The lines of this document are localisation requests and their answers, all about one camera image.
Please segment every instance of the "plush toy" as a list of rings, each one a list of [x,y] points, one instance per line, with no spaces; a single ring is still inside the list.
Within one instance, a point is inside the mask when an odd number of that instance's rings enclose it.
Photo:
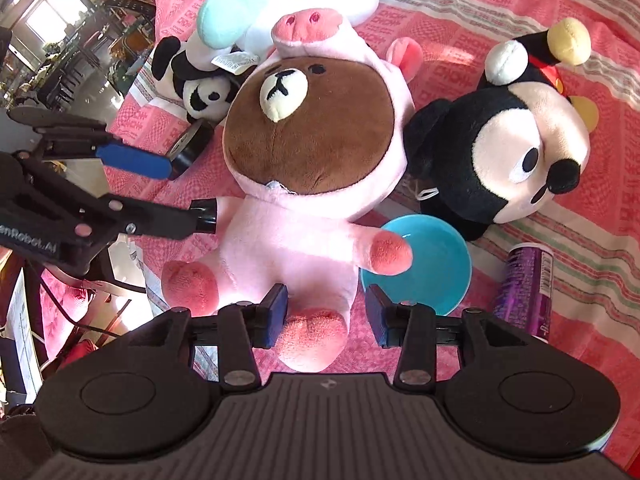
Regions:
[[[437,192],[420,210],[475,240],[575,189],[598,111],[566,94],[556,64],[577,66],[590,54],[587,29],[567,18],[496,45],[478,90],[418,111],[404,130],[408,170]]]
[[[341,13],[353,26],[378,8],[379,0],[205,0],[198,11],[197,30],[187,42],[192,66],[211,70],[211,60],[236,44],[264,60],[273,49],[271,29],[285,14],[326,7]]]
[[[175,36],[159,41],[151,62],[156,92],[182,101],[190,123],[203,118],[218,124],[226,116],[242,79],[221,68],[204,72],[190,66],[184,48],[185,43]],[[182,78],[177,75],[180,69]]]
[[[411,266],[398,235],[351,223],[402,177],[402,128],[414,113],[405,79],[422,51],[395,40],[379,59],[331,9],[285,15],[276,52],[241,87],[222,136],[246,197],[219,198],[215,252],[169,262],[162,292],[195,316],[289,290],[276,346],[289,367],[317,372],[342,351],[358,267],[393,275]]]

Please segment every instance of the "pink pig ear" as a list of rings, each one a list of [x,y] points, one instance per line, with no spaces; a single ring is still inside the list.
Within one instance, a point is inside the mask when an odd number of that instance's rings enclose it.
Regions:
[[[422,48],[411,38],[394,40],[386,51],[386,60],[400,69],[404,80],[409,82],[415,77],[422,65]]]

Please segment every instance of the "bear eye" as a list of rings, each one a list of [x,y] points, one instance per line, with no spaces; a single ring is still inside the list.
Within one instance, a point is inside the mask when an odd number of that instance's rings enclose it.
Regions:
[[[324,67],[324,65],[313,64],[309,67],[309,72],[311,72],[312,74],[323,74],[326,72],[326,68]]]
[[[276,66],[272,66],[270,69],[267,70],[267,72],[264,73],[264,75],[271,75],[274,72],[276,72],[277,69],[279,69],[282,65],[276,65]]]
[[[531,176],[531,173],[533,173],[533,170],[536,169],[539,158],[540,150],[537,148],[531,148],[513,167],[509,174],[509,180],[515,184],[519,184],[527,180]]]

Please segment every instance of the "blue bowl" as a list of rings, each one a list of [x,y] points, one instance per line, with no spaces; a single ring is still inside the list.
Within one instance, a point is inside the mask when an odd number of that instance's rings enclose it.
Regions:
[[[364,289],[375,283],[394,303],[422,303],[439,316],[450,314],[471,283],[471,256],[460,233],[428,215],[401,216],[382,228],[407,241],[414,252],[414,262],[397,276],[380,276],[361,269]]]

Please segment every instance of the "brown bear face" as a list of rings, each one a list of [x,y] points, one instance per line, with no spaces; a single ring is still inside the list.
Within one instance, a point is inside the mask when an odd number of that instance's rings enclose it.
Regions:
[[[298,194],[342,189],[382,160],[394,130],[385,82],[369,66],[294,57],[253,74],[226,119],[228,162]]]

